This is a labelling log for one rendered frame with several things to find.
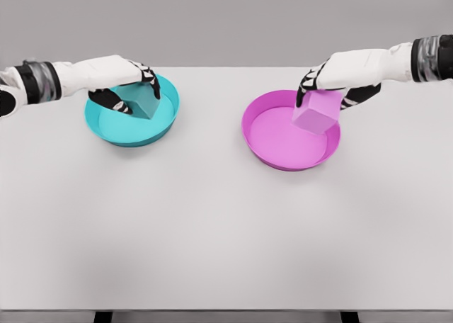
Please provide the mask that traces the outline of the pink cube block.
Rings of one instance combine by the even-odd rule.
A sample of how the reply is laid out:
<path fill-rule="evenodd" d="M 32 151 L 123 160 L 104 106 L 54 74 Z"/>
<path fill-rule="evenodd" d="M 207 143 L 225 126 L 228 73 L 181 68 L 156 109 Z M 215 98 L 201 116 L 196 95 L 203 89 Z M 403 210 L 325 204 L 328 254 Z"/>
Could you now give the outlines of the pink cube block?
<path fill-rule="evenodd" d="M 308 91 L 300 107 L 295 107 L 292 124 L 315 135 L 325 133 L 338 124 L 343 100 L 339 91 Z"/>

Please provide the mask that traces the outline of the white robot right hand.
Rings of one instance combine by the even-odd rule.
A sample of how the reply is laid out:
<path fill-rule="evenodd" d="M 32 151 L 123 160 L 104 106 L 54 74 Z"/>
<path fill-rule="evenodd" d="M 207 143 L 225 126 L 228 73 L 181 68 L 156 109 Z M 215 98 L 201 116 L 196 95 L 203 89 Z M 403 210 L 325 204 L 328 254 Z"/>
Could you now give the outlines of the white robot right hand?
<path fill-rule="evenodd" d="M 341 110 L 357 106 L 381 91 L 379 49 L 336 52 L 319 66 L 312 67 L 297 89 L 296 107 L 306 94 L 315 90 L 339 91 L 343 97 Z"/>

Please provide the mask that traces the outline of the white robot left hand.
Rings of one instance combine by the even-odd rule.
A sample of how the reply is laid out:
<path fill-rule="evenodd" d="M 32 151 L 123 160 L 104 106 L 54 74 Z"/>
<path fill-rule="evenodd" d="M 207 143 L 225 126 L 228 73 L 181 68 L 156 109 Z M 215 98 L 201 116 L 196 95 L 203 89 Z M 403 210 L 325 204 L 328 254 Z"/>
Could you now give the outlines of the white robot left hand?
<path fill-rule="evenodd" d="M 161 100 L 157 75 L 145 64 L 119 55 L 89 59 L 83 64 L 87 71 L 84 73 L 82 86 L 88 91 L 88 97 L 104 108 L 132 115 L 132 110 L 113 88 L 137 82 L 149 82 L 155 97 Z"/>

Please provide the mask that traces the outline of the teal cube block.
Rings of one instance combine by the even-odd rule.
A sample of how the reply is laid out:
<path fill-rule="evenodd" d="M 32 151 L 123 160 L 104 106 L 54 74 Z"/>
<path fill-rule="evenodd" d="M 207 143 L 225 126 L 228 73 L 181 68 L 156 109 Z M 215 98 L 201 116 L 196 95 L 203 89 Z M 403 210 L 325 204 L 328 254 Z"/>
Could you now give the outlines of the teal cube block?
<path fill-rule="evenodd" d="M 151 120 L 160 104 L 149 82 L 116 86 L 113 91 L 132 110 L 132 117 L 135 118 Z"/>

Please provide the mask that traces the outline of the teal round plate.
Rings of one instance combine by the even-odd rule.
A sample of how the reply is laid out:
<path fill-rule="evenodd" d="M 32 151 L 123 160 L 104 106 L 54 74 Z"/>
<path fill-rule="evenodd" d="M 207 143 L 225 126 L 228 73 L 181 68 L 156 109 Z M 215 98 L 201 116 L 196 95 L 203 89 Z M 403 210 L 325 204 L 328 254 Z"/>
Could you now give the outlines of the teal round plate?
<path fill-rule="evenodd" d="M 84 117 L 90 131 L 113 145 L 141 147 L 162 138 L 174 123 L 179 108 L 180 95 L 166 77 L 158 75 L 161 100 L 152 119 L 136 118 L 104 108 L 87 100 Z"/>

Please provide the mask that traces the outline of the pink round plate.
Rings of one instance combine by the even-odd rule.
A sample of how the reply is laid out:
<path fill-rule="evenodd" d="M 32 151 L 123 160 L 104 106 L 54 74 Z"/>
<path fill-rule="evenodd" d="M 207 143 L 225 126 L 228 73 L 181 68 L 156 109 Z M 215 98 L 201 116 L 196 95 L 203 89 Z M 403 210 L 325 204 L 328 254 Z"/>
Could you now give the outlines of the pink round plate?
<path fill-rule="evenodd" d="M 296 91 L 267 92 L 249 103 L 243 112 L 243 138 L 257 158 L 272 168 L 302 171 L 328 160 L 337 150 L 340 125 L 315 135 L 292 124 Z"/>

